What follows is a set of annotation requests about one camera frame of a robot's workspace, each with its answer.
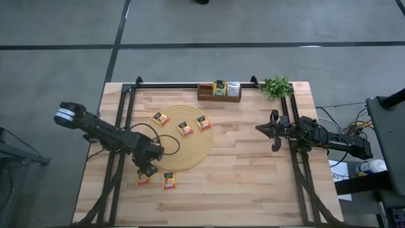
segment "wooden table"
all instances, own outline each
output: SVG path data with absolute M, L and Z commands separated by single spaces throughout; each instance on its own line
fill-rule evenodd
M 299 114 L 317 118 L 309 83 L 293 85 Z M 111 124 L 121 87 L 121 83 L 108 83 L 103 92 L 101 119 Z M 199 108 L 209 117 L 214 132 L 212 150 L 196 167 L 177 172 L 177 188 L 165 191 L 161 173 L 166 170 L 153 175 L 148 185 L 137 186 L 137 167 L 127 157 L 116 225 L 302 225 L 289 144 L 282 139 L 280 151 L 271 152 L 273 140 L 254 128 L 269 122 L 272 109 L 281 114 L 281 102 L 266 99 L 258 89 L 243 89 L 240 103 L 197 101 L 196 89 L 137 89 L 132 124 L 147 122 L 158 110 L 175 104 Z M 92 145 L 89 154 L 100 148 Z M 83 218 L 100 196 L 107 160 L 105 152 L 87 162 L 74 222 Z M 314 148 L 309 162 L 318 196 L 343 220 L 326 151 Z M 308 195 L 306 202 L 312 218 Z

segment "round woven mat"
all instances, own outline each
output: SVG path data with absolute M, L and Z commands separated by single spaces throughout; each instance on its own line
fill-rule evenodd
M 180 142 L 180 150 L 174 155 L 163 155 L 162 160 L 153 163 L 165 170 L 181 171 L 195 167 L 208 156 L 213 145 L 213 131 L 207 129 L 201 131 L 196 123 L 196 119 L 204 115 L 197 108 L 187 105 L 173 105 L 159 111 L 170 118 L 164 127 L 158 125 L 152 118 L 148 124 L 152 126 L 159 135 L 167 134 L 175 137 Z M 177 129 L 177 125 L 186 121 L 191 126 L 194 133 L 183 137 Z M 154 138 L 152 130 L 145 128 L 145 135 Z M 162 147 L 165 153 L 176 151 L 177 143 L 169 137 L 161 137 Z

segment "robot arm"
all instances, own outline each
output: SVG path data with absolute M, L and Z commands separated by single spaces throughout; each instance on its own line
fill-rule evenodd
M 278 111 L 273 110 L 270 115 L 270 122 L 256 126 L 256 129 L 274 139 L 271 147 L 273 151 L 278 151 L 281 147 L 281 137 L 286 137 L 297 141 L 298 150 L 311 151 L 313 146 L 347 151 L 356 158 L 363 160 L 373 158 L 370 143 L 359 136 L 346 134 L 335 134 L 328 132 L 325 128 L 309 117 L 301 117 L 299 123 L 293 124 L 286 116 L 281 116 L 280 121 Z
M 62 102 L 54 116 L 54 121 L 69 129 L 80 129 L 86 134 L 84 139 L 99 139 L 103 148 L 113 152 L 132 155 L 132 160 L 139 170 L 148 177 L 158 171 L 151 161 L 162 159 L 164 148 L 151 144 L 151 138 L 139 132 L 121 130 L 95 114 L 88 113 L 85 106 L 72 102 Z

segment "snack packet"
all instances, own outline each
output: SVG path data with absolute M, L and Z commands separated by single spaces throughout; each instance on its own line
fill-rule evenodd
M 155 116 L 153 116 L 153 120 L 161 127 L 163 127 L 165 126 L 165 124 L 167 124 L 167 122 L 169 122 L 170 118 L 158 112 L 157 114 L 155 114 Z
M 172 172 L 164 173 L 162 176 L 162 186 L 163 190 L 176 188 L 175 174 Z
M 211 127 L 211 123 L 205 116 L 197 118 L 196 122 L 201 131 L 209 129 Z
M 149 183 L 149 178 L 138 170 L 137 186 Z
M 227 82 L 217 80 L 213 83 L 213 96 L 225 96 L 227 92 Z
M 183 137 L 194 132 L 187 122 L 182 122 L 179 124 L 177 129 L 180 131 Z

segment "potted plant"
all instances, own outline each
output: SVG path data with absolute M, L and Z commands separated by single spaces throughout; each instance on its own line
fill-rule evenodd
M 259 84 L 260 91 L 272 99 L 280 99 L 286 96 L 290 96 L 292 93 L 291 85 L 289 84 L 289 78 L 283 77 L 280 79 L 278 75 L 272 79 L 265 79 L 264 84 Z

